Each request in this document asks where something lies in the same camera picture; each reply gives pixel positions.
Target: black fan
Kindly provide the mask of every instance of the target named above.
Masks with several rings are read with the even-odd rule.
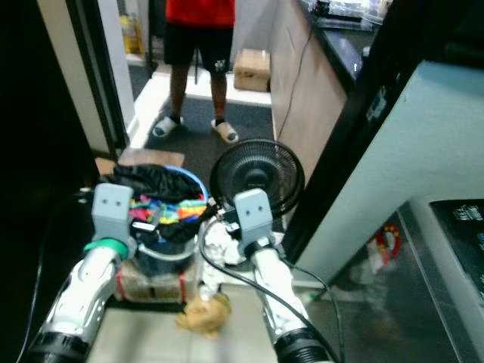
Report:
[[[228,149],[210,175],[210,190],[221,206],[234,206],[235,194],[261,188],[274,217],[296,204],[304,188],[301,163],[287,146],[272,140],[249,139]]]

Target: wooden cabinet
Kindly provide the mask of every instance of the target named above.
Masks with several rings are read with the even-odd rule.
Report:
[[[275,134],[301,160],[306,182],[346,102],[346,93],[314,35],[304,48],[309,31],[296,2],[279,1],[271,47]]]

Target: power cord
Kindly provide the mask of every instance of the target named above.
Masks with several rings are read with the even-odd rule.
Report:
[[[40,286],[40,280],[42,276],[42,270],[44,268],[44,252],[45,252],[45,245],[47,244],[49,234],[51,233],[52,226],[54,225],[54,222],[57,219],[58,213],[73,199],[80,198],[86,196],[88,192],[81,191],[79,193],[71,194],[68,197],[64,198],[61,202],[59,202],[55,207],[54,210],[52,211],[50,217],[48,218],[47,225],[45,226],[44,232],[42,233],[42,239],[40,242],[40,248],[39,248],[39,258],[37,262],[37,274],[36,274],[36,282],[34,284],[33,288],[33,294],[32,294],[32,300],[30,302],[30,311],[29,311],[29,317],[27,319],[27,324],[25,328],[25,334],[23,336],[23,342],[22,342],[22,347],[20,348],[20,352],[17,356],[17,360],[15,361],[16,363],[20,363],[23,357],[23,354],[25,353],[25,348],[27,347],[27,343],[29,340],[29,335],[30,335],[30,330],[32,328],[32,322],[33,322],[33,315],[34,311],[36,310],[36,303],[37,303],[37,297],[39,295],[39,286]]]
[[[294,265],[293,263],[290,263],[286,259],[281,259],[283,263],[285,263],[289,268],[293,268],[295,270],[301,271],[305,274],[308,274],[309,276],[313,277],[319,283],[323,286],[323,290],[321,291],[321,295],[324,293],[326,290],[327,293],[330,295],[330,300],[333,303],[333,308],[334,308],[334,314],[336,315],[336,320],[337,320],[337,329],[338,329],[338,343],[340,346],[340,361],[341,363],[346,363],[346,348],[345,348],[345,341],[344,341],[344,333],[343,333],[343,319],[341,318],[341,313],[340,313],[340,308],[338,306],[338,303],[336,301],[336,297],[334,296],[334,292],[332,289],[329,287],[326,282],[324,282],[323,279],[321,279],[319,276],[313,274],[312,272],[305,270],[304,268],[298,267]]]
[[[296,89],[297,81],[299,80],[299,76],[301,75],[301,68],[303,68],[304,54],[306,52],[306,48],[308,48],[309,41],[311,40],[312,34],[313,34],[314,29],[316,27],[315,24],[316,24],[316,21],[314,20],[312,22],[311,28],[309,29],[309,35],[308,35],[308,38],[306,40],[306,43],[304,43],[304,46],[302,47],[302,50],[301,50],[301,58],[299,59],[299,66],[297,68],[296,78],[294,79],[293,88],[290,92],[289,105],[287,106],[286,116],[284,117],[284,121],[282,122],[281,130],[279,131],[279,135],[278,135],[278,139],[281,137],[282,130],[284,129],[284,125],[286,124],[287,118],[289,117],[290,109],[293,106],[294,90]]]
[[[205,252],[205,238],[211,229],[211,227],[214,226],[214,224],[217,223],[217,220],[214,219],[212,220],[203,230],[201,236],[200,236],[200,254],[202,255],[203,259],[211,265],[213,268],[219,270],[220,272],[223,272],[226,275],[229,275],[233,278],[238,279],[239,281],[242,281],[254,289],[260,291],[261,293],[264,293],[267,296],[270,296],[272,299],[276,300],[278,303],[280,303],[282,306],[284,306],[286,309],[288,309],[290,312],[292,312],[314,335],[319,339],[323,347],[326,349],[327,354],[333,359],[335,363],[341,363],[340,360],[338,359],[337,354],[329,344],[329,342],[322,336],[322,334],[319,332],[318,329],[311,323],[308,319],[306,319],[300,312],[295,310],[288,302],[280,298],[278,295],[275,293],[272,293],[270,290],[267,290],[265,287],[257,284],[256,282],[250,280],[249,278],[246,278],[242,275],[239,275],[237,272],[232,271],[229,268],[226,268],[225,266],[218,265],[212,259],[206,254]]]

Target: tiled floor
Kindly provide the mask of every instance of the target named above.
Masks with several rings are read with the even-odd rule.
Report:
[[[199,69],[195,85],[194,69],[188,74],[187,96],[210,98],[210,74]],[[131,147],[143,147],[158,110],[169,97],[169,66],[160,65],[141,91],[135,102],[139,126],[131,140]],[[227,75],[227,101],[244,104],[271,104],[271,95],[266,92],[239,91],[234,88],[234,74]]]
[[[178,329],[174,314],[108,309],[88,363],[276,362],[257,295],[248,287],[224,291],[232,315],[217,340]]]

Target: countertop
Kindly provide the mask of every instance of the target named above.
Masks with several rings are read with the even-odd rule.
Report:
[[[346,93],[349,93],[363,66],[361,52],[365,46],[373,43],[377,31],[370,33],[358,30],[322,29],[317,25],[317,18],[310,13],[314,2],[312,0],[295,1],[309,22],[315,38],[333,66],[341,85]]]

